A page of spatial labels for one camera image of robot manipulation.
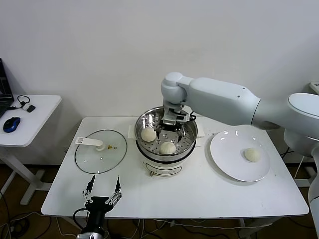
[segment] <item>black cable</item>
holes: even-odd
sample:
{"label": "black cable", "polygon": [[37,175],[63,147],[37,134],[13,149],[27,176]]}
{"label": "black cable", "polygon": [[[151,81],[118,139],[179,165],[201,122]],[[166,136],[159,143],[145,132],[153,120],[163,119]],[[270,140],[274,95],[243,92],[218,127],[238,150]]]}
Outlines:
{"label": "black cable", "polygon": [[[20,97],[26,97],[27,99],[28,99],[28,102],[25,102],[25,101],[21,101],[19,98]],[[17,100],[20,102],[20,104],[22,105],[25,105],[25,104],[27,104],[27,103],[30,103],[30,98],[28,97],[28,96],[24,96],[24,95],[19,95],[18,97],[17,97]]]}
{"label": "black cable", "polygon": [[40,238],[41,236],[43,236],[50,229],[50,226],[51,226],[51,223],[52,223],[52,218],[51,217],[49,217],[49,218],[50,218],[50,223],[49,223],[47,229],[44,232],[42,232],[40,235],[38,235],[36,238],[34,238],[34,239]]}
{"label": "black cable", "polygon": [[11,232],[11,236],[14,238],[19,238],[28,231],[30,227],[30,221],[27,218],[23,218],[18,221],[14,221],[12,226],[13,231]]}
{"label": "black cable", "polygon": [[295,220],[292,220],[292,219],[289,218],[289,217],[288,217],[288,219],[289,219],[290,221],[292,221],[294,224],[296,224],[296,225],[298,225],[298,226],[300,226],[300,227],[308,228],[308,229],[316,229],[315,227],[309,227],[309,226],[305,226],[305,225],[302,225],[302,224],[300,224],[300,223],[297,223]]}
{"label": "black cable", "polygon": [[184,228],[186,231],[188,231],[189,233],[191,234],[200,234],[200,235],[204,235],[204,236],[207,236],[207,237],[210,237],[210,238],[216,238],[216,237],[219,237],[219,236],[223,236],[227,239],[230,239],[230,237],[226,234],[223,234],[223,233],[218,233],[216,235],[209,235],[209,234],[206,234],[206,233],[200,233],[200,232],[192,232],[190,231],[189,229],[187,229],[185,226],[181,226],[182,228]]}
{"label": "black cable", "polygon": [[280,154],[280,155],[282,155],[282,157],[281,157],[282,159],[284,159],[284,157],[285,157],[286,154],[288,153],[289,149],[290,149],[290,148],[288,147],[287,150],[286,150],[286,152]]}
{"label": "black cable", "polygon": [[[4,195],[3,195],[3,193],[1,191],[0,191],[0,194],[1,194],[1,196],[3,198],[3,201],[4,201],[4,204],[5,204],[6,213],[7,213],[7,217],[8,217],[8,225],[9,225],[9,229],[8,230],[10,230],[11,229],[11,223],[10,223],[9,207],[8,207],[8,204],[6,203],[5,197],[4,197]],[[3,238],[4,228],[5,228],[5,226],[2,228],[2,231],[1,231],[1,237],[0,237],[1,239]]]}
{"label": "black cable", "polygon": [[151,232],[146,231],[146,229],[145,229],[145,224],[146,224],[146,223],[144,222],[143,230],[144,230],[147,234],[149,234],[149,235],[151,235],[151,236],[153,236],[153,237],[159,238],[159,239],[163,239],[163,238],[161,238],[160,236],[158,236],[158,235],[156,235],[156,234],[154,234],[154,233],[151,233]]}
{"label": "black cable", "polygon": [[74,223],[80,228],[80,229],[83,229],[83,227],[76,221],[75,219],[75,215],[78,213],[78,212],[81,212],[81,211],[87,211],[86,208],[80,208],[78,210],[76,210],[74,213],[73,213],[73,221]]}
{"label": "black cable", "polygon": [[194,121],[195,119],[197,119],[196,116],[193,115],[194,111],[192,111],[190,114],[189,114],[189,121]]}
{"label": "black cable", "polygon": [[[286,154],[293,153],[294,151],[289,151]],[[281,153],[280,156],[283,156],[285,153]]]}
{"label": "black cable", "polygon": [[10,214],[9,214],[9,207],[8,207],[8,204],[6,203],[6,200],[5,200],[5,197],[3,195],[3,193],[0,191],[0,194],[4,200],[4,204],[5,204],[5,207],[6,207],[6,213],[7,213],[7,216],[8,216],[8,225],[9,225],[9,228],[11,228],[11,223],[10,223]]}
{"label": "black cable", "polygon": [[141,239],[141,238],[142,238],[142,233],[141,233],[141,229],[140,229],[140,227],[139,227],[139,224],[136,224],[136,222],[134,221],[134,219],[132,219],[132,222],[133,222],[134,226],[138,229],[138,231],[139,231],[139,239]]}

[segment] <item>dumpling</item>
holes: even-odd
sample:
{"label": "dumpling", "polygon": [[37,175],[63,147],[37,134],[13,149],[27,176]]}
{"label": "dumpling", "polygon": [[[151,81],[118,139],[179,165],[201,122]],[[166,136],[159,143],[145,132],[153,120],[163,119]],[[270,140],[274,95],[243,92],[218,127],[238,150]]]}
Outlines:
{"label": "dumpling", "polygon": [[151,142],[156,139],[156,132],[152,127],[146,127],[142,130],[141,137],[145,142]]}
{"label": "dumpling", "polygon": [[164,142],[160,146],[161,154],[171,154],[171,153],[175,153],[175,151],[176,151],[175,144],[171,142]]}

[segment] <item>white table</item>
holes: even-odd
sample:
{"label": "white table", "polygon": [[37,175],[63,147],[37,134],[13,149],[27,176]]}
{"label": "white table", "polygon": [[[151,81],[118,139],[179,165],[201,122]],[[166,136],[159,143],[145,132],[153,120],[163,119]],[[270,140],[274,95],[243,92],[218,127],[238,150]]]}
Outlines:
{"label": "white table", "polygon": [[[84,118],[61,164],[53,185],[42,206],[42,213],[52,216],[72,216],[84,207],[82,191],[92,178],[81,171],[74,159],[75,138],[86,137],[101,129],[116,130],[127,139],[129,125],[135,117]],[[140,162],[143,156],[136,143],[127,139],[128,149],[123,161],[113,170],[96,176],[92,195],[110,196],[120,176],[122,199],[106,214],[108,218],[264,218],[253,225],[274,222],[283,216],[304,215],[309,208],[267,133],[252,126],[241,130],[255,135],[271,158],[271,170],[261,181],[239,182],[224,174],[214,163],[207,149],[213,133],[231,127],[212,119],[198,117],[205,132],[183,169],[171,177],[150,177]],[[241,230],[245,237],[258,229]]]}
{"label": "white table", "polygon": [[[32,174],[14,155],[9,153],[6,147],[27,147],[31,144],[50,115],[61,102],[60,96],[27,96],[30,97],[30,104],[36,107],[34,111],[31,113],[28,113],[23,109],[6,111],[0,118],[1,160],[13,170],[2,187],[1,192],[4,193],[6,191],[15,174],[18,173],[22,178],[30,183],[25,195],[21,199],[20,203],[22,205],[27,205],[29,203],[34,191],[49,191],[51,183],[41,182],[40,179],[44,174],[44,170],[38,170],[36,175]],[[17,107],[20,106],[17,100],[12,105],[16,105]],[[20,117],[21,122],[14,132],[6,133],[3,131],[2,126],[4,122],[11,117]]]}

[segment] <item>white plate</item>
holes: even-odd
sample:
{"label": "white plate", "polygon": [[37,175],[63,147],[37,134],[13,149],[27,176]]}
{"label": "white plate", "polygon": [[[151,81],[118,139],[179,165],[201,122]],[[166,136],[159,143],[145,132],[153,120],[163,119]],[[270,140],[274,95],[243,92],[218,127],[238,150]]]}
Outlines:
{"label": "white plate", "polygon": [[[244,151],[255,148],[260,153],[258,162],[246,159]],[[239,130],[218,133],[210,143],[210,153],[217,166],[227,175],[244,182],[263,179],[270,170],[270,158],[255,136]]]}

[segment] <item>blue mouse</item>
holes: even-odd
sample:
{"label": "blue mouse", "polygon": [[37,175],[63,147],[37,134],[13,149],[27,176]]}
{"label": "blue mouse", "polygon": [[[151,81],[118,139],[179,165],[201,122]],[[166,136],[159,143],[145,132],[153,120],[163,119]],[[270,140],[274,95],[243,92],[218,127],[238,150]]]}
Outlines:
{"label": "blue mouse", "polygon": [[11,133],[16,130],[18,125],[20,124],[21,118],[20,117],[12,117],[4,122],[3,130],[4,132]]}

